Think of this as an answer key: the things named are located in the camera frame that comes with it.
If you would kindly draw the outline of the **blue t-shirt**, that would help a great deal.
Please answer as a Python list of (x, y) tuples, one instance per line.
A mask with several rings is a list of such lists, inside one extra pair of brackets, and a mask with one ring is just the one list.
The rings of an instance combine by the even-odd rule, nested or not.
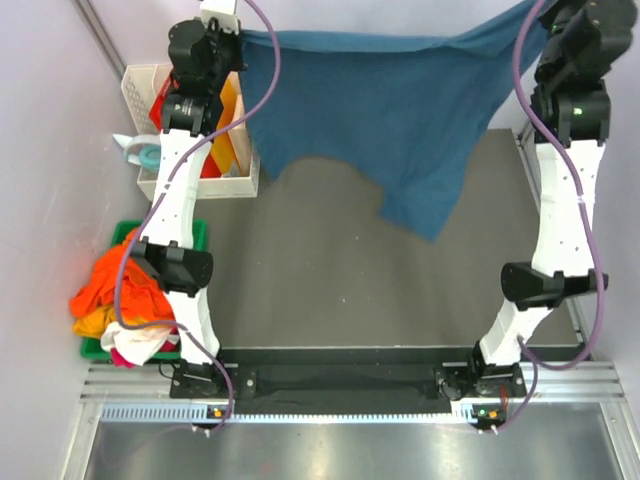
[(248, 131), (269, 176), (305, 156), (345, 162), (384, 192), (381, 215), (434, 240), (468, 158), (514, 88), (523, 1), (450, 37), (245, 31)]

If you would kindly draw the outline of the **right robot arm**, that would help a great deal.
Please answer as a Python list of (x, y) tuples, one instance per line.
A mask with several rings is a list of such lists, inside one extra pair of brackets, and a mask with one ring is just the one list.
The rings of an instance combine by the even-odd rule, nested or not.
[(466, 372), (478, 395), (502, 385), (501, 368), (529, 352), (526, 341), (564, 300), (595, 294), (587, 352), (600, 334), (608, 276), (591, 219), (610, 135), (612, 102), (604, 77), (631, 46), (637, 18), (634, 1), (537, 1), (516, 37), (512, 76), (535, 129), (539, 229), (531, 261), (502, 268), (504, 302)]

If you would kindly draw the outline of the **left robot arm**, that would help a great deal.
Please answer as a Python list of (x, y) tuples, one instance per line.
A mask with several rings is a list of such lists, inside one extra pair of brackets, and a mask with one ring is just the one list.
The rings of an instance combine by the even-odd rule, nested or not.
[(223, 113), (220, 95), (229, 74), (245, 67), (240, 22), (222, 14), (185, 20), (168, 37), (172, 69), (160, 110), (160, 168), (150, 217), (132, 258), (157, 281), (171, 306), (181, 358), (199, 365), (192, 384), (212, 397), (226, 387), (227, 374), (211, 363), (220, 348), (207, 302), (214, 261), (211, 253), (194, 246), (193, 215), (211, 150), (208, 137)]

